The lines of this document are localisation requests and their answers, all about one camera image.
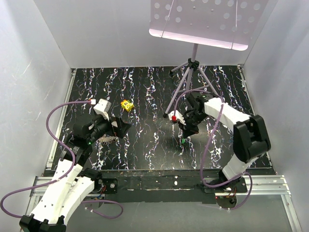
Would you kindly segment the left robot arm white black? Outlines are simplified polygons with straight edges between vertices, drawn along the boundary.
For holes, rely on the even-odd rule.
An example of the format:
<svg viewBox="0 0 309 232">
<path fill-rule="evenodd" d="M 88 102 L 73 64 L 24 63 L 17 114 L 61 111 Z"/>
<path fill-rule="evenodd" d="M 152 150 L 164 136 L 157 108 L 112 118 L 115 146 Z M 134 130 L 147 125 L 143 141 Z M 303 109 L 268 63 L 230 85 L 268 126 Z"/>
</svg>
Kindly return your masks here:
<svg viewBox="0 0 309 232">
<path fill-rule="evenodd" d="M 24 232 L 64 232 L 68 221 L 89 193 L 102 190 L 102 175 L 84 169 L 92 145 L 104 135 L 124 138 L 131 124 L 121 118 L 105 119 L 96 115 L 88 123 L 76 123 L 60 156 L 53 183 L 44 192 L 30 215 L 23 215 L 19 225 Z"/>
</svg>

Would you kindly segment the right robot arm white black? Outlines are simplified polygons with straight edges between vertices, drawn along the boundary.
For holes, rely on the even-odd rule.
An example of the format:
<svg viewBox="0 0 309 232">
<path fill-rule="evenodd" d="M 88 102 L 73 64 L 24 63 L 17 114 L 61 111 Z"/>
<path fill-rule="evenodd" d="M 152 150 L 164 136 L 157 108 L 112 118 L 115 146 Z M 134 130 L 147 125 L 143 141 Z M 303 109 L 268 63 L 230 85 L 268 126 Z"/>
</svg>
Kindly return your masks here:
<svg viewBox="0 0 309 232">
<path fill-rule="evenodd" d="M 209 116 L 233 132 L 234 154 L 219 172 L 219 178 L 210 183 L 201 178 L 204 186 L 229 192 L 235 188 L 236 181 L 244 175 L 246 169 L 271 149 L 264 119 L 260 115 L 250 116 L 238 111 L 212 94 L 188 93 L 186 98 L 192 108 L 182 114 L 178 122 L 184 138 L 197 134 L 198 125 Z"/>
</svg>

